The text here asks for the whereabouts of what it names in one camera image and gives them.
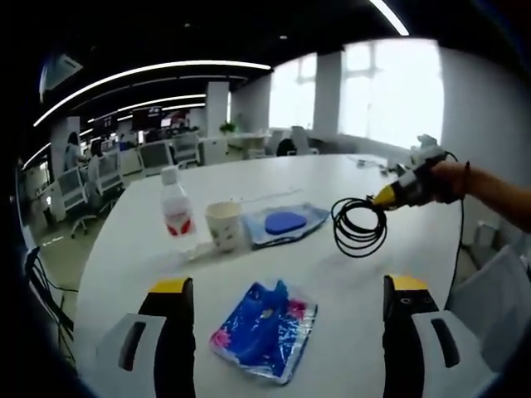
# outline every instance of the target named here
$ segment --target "yellow cap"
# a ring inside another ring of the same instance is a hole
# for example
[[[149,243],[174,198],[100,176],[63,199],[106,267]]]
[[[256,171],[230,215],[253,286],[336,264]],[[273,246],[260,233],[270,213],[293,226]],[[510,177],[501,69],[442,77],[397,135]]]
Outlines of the yellow cap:
[[[385,186],[373,199],[373,205],[389,207],[395,204],[395,192],[390,185]]]

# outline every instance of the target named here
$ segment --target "floor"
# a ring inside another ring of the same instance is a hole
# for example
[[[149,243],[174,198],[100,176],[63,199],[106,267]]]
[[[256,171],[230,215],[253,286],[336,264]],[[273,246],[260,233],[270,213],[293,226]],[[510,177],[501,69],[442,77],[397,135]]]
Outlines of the floor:
[[[239,160],[241,160],[241,152],[231,149],[227,161]],[[142,178],[141,173],[125,176],[125,186],[127,187],[131,182],[140,178]],[[62,223],[54,231],[48,231],[43,235],[34,236],[36,243],[41,246],[41,257],[46,265],[47,272],[51,274],[51,280],[63,289],[77,290],[79,288],[85,262],[100,233],[101,227],[105,223],[105,215],[100,216],[96,221],[89,221],[89,223],[88,233],[84,235],[79,230],[75,239],[71,239],[70,237],[71,226]],[[476,267],[472,263],[472,260],[462,250],[458,259],[454,286],[461,284],[475,271]],[[77,293],[64,292],[62,307],[65,313],[73,320],[76,318],[76,300]],[[61,345],[61,349],[68,358],[70,354],[67,348]]]

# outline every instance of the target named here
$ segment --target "blue sponge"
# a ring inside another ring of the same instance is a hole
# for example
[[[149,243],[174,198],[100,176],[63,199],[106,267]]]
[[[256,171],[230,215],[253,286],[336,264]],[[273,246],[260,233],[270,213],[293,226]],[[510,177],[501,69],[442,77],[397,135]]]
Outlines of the blue sponge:
[[[265,218],[265,230],[271,235],[282,235],[306,225],[306,217],[292,211],[278,211]]]

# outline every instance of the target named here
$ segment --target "plastic bottle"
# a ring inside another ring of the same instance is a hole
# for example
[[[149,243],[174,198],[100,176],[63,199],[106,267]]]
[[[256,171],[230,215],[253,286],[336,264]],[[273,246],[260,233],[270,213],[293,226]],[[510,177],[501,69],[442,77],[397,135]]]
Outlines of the plastic bottle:
[[[194,249],[197,237],[192,203],[179,182],[179,170],[176,167],[165,167],[160,177],[163,180],[161,205],[166,229],[171,236],[179,238],[181,251]]]

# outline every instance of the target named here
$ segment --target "plastic bag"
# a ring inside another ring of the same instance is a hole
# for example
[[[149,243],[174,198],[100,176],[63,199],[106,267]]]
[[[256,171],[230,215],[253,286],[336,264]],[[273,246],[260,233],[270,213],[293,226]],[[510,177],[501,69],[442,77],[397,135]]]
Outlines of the plastic bag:
[[[284,385],[295,373],[316,314],[317,304],[282,280],[272,290],[256,282],[212,334],[210,347],[244,371]]]

